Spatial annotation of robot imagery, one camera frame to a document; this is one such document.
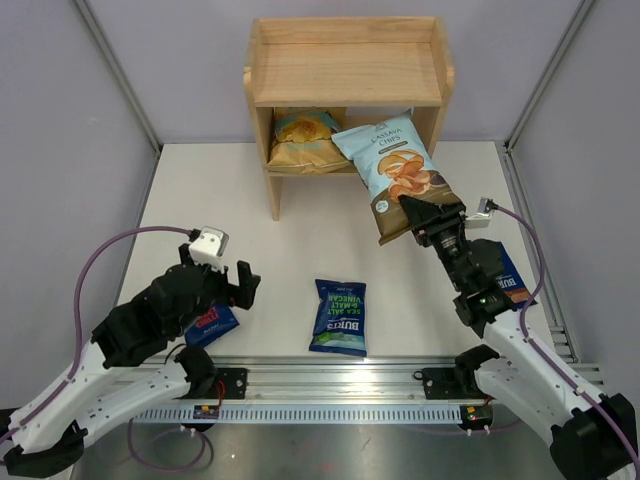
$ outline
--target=wall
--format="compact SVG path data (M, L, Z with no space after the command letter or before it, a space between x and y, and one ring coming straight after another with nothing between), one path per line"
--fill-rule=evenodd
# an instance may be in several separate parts
M76 277L136 224L154 158L71 2L0 2L0 408L72 359ZM115 298L128 245L90 273L85 338Z
M600 2L515 153L579 353L640 412L639 15Z
M443 138L504 139L579 0L89 0L165 143L252 138L241 74L254 17L441 15L456 87Z

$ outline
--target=gray floor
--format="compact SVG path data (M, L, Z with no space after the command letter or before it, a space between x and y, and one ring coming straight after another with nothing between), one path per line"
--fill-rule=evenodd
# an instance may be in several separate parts
M136 444L143 445L167 428L136 426ZM207 433L215 447L213 464L177 476L194 480L562 478L544 443L526 426L473 438L435 436L420 428L426 427L216 425ZM457 427L429 428L450 431ZM198 440L180 434L158 441L142 456L160 465L178 466L193 458L199 448ZM72 478L144 480L164 476L133 460L113 466L126 456L126 427L121 426L87 450Z

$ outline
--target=navy blue snack bag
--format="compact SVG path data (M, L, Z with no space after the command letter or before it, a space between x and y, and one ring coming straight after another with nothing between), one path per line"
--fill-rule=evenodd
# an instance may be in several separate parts
M309 350L366 357L364 283L316 279L320 305Z
M229 307L212 304L209 311L187 330L184 340L189 346L206 347L238 325Z
M502 264L504 265L504 274L498 277L498 285L504 290L504 293L511 299L516 308L520 310L526 303L531 293L524 286L522 277L516 270L516 266L511 261L509 254L504 249L502 242L500 244L500 250L502 251ZM531 305L536 305L538 302L535 300Z

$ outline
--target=white table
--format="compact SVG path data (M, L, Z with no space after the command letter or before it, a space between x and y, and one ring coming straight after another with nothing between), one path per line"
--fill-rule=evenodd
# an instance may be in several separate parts
M511 208L500 160L492 142L440 142L434 163L453 190L475 211L482 196ZM216 356L308 357L318 296L314 279L367 284L368 357L451 357L481 341L458 319L457 295L433 249L411 234L380 247L368 193L357 177L285 179L279 222L271 219L256 147L252 143L166 145L145 207L142 226L226 231L224 255L246 260L262 276L250 311L235 309L241 324L214 342ZM534 278L520 229L496 214L486 229L468 237L501 240L529 289ZM185 238L140 235L120 302L171 265L179 263ZM550 346L540 305L530 309L532 328Z

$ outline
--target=gold snack bag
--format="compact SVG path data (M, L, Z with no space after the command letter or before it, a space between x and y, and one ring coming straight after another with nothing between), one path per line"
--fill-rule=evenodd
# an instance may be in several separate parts
M409 230L399 197L408 195L437 205L460 202L424 148L409 112L378 125L336 133L333 142L369 189L380 245Z
M340 131L344 111L344 108L277 108L267 170L314 174L349 166L331 141L331 135Z

